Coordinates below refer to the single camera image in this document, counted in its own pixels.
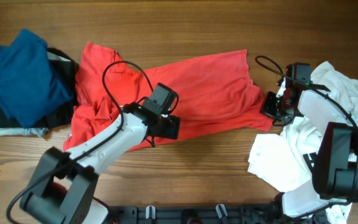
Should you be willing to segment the red printed t-shirt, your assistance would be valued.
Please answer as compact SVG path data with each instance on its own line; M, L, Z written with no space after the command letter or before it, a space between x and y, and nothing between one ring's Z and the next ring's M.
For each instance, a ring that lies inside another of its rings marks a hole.
M91 139L118 118L120 106L151 94L163 83L178 93L173 114L181 118L179 140L241 127L268 131L272 120L260 114L264 96L249 76L246 50L205 55L147 69L124 64L113 49L87 43L76 73L78 106L71 119L68 150Z

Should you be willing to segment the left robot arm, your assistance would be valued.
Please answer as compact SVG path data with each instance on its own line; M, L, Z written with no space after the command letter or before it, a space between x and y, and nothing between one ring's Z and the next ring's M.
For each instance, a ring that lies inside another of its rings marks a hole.
M41 223L82 223L99 176L148 137L177 139L181 119L137 103L125 105L110 126L66 152L51 147L40 158L20 208Z

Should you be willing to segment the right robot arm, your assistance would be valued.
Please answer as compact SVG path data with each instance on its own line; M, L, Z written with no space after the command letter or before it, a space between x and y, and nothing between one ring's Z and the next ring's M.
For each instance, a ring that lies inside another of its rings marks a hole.
M323 134L317 153L305 162L311 180L270 204L271 220L301 220L334 205L358 202L358 125L332 98L324 85L294 84L282 96L268 92L260 112L273 118L274 126L307 117Z

